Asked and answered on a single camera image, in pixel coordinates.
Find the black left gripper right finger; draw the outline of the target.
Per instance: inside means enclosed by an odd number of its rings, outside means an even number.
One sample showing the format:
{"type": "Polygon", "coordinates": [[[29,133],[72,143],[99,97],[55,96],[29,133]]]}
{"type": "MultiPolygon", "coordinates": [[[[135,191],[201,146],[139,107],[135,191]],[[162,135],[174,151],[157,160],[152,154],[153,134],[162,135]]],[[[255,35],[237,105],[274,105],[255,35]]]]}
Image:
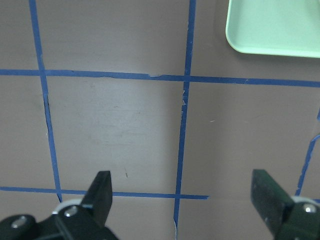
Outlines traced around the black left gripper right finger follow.
{"type": "Polygon", "coordinates": [[[320,204],[290,196],[264,169],[254,169],[251,202],[275,240],[318,240],[320,204]]]}

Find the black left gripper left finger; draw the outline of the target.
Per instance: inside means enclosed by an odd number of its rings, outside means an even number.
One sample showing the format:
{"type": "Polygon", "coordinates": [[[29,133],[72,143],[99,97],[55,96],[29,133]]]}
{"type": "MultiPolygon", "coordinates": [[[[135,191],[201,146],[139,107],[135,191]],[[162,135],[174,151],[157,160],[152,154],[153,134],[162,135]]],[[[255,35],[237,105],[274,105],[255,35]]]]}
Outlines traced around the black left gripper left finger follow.
{"type": "Polygon", "coordinates": [[[113,202],[110,171],[99,171],[84,197],[65,201],[38,222],[22,213],[0,222],[2,240],[111,240],[105,226],[113,202]]]}

